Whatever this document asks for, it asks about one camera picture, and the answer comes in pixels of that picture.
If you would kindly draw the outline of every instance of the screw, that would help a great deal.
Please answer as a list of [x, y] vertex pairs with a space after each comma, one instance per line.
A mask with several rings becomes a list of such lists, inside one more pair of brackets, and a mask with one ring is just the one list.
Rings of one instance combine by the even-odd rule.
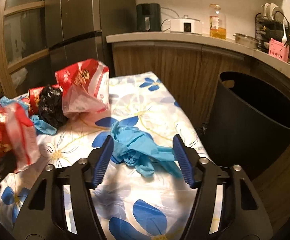
[[47, 170], [47, 171], [51, 171], [52, 169], [54, 169], [54, 165], [53, 165], [53, 164], [48, 164], [48, 165], [45, 167], [45, 170]]
[[235, 164], [233, 166], [233, 168], [234, 168], [235, 171], [241, 171], [241, 166], [240, 165]]
[[199, 159], [199, 162], [202, 163], [202, 164], [207, 164], [207, 163], [209, 163], [209, 159], [207, 159], [207, 158], [200, 158]]
[[79, 163], [79, 164], [85, 164], [85, 163], [87, 163], [87, 159], [86, 159], [86, 158], [80, 158], [80, 159], [78, 160], [78, 163]]

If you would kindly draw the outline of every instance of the pink plastic basket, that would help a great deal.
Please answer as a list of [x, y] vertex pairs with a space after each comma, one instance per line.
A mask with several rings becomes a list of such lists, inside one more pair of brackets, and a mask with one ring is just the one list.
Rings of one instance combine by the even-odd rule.
[[274, 40], [273, 38], [269, 41], [269, 52], [268, 54], [272, 57], [275, 57], [279, 60], [288, 61], [288, 54], [289, 54], [289, 45], [284, 47], [284, 44]]

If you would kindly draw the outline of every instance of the white spoon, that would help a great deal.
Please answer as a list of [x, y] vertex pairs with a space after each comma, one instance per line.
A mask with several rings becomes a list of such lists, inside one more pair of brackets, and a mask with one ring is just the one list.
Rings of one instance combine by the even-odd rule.
[[281, 43], [285, 44], [287, 42], [287, 35], [286, 35], [286, 30], [285, 30], [284, 22], [283, 22], [283, 29], [284, 29], [284, 36], [281, 39]]

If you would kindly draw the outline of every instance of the wood grain panel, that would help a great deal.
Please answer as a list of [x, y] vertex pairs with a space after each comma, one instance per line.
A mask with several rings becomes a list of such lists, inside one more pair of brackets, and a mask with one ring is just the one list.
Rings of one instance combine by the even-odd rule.
[[15, 61], [13, 63], [10, 63], [7, 67], [7, 71], [9, 74], [12, 74], [13, 72], [16, 72], [17, 70], [21, 69], [28, 63], [32, 63], [36, 60], [39, 60], [43, 57], [46, 57], [49, 55], [48, 49], [42, 49], [36, 53], [33, 53], [25, 58], [22, 58], [18, 61]]
[[0, 0], [0, 82], [5, 96], [14, 98], [17, 96], [11, 76], [6, 72], [7, 59], [4, 44], [4, 8], [6, 0]]
[[38, 8], [44, 8], [44, 7], [45, 7], [45, 1], [25, 3], [25, 4], [17, 5], [17, 6], [6, 9], [4, 11], [4, 16], [7, 17], [16, 13], [38, 9]]
[[[117, 75], [154, 72], [195, 128], [208, 122], [217, 78], [224, 71], [237, 71], [260, 78], [290, 99], [290, 79], [252, 57], [237, 55], [206, 46], [202, 47], [202, 51], [156, 46], [113, 48]], [[268, 212], [274, 232], [277, 232], [290, 216], [290, 145], [253, 184]]]

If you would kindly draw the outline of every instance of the tablecloth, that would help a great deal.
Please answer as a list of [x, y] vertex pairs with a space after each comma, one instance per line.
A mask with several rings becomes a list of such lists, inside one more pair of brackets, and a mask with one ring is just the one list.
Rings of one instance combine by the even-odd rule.
[[[49, 163], [56, 168], [70, 166], [87, 157], [91, 150], [101, 146], [111, 121], [136, 126], [150, 133], [161, 146], [172, 147], [174, 135], [180, 134], [186, 146], [194, 148], [199, 156], [209, 158], [191, 122], [155, 74], [111, 78], [109, 100], [110, 111], [81, 114], [60, 128], [56, 135], [37, 136], [39, 161], [23, 172], [9, 174], [1, 182], [0, 222], [9, 231], [44, 167]], [[97, 189], [90, 190], [107, 239], [180, 238], [196, 190], [162, 168], [155, 169], [154, 176], [148, 179], [124, 163], [109, 162], [103, 182]], [[218, 185], [211, 233], [218, 229], [221, 202], [222, 186]], [[64, 206], [68, 230], [75, 233], [69, 186], [64, 186]]]

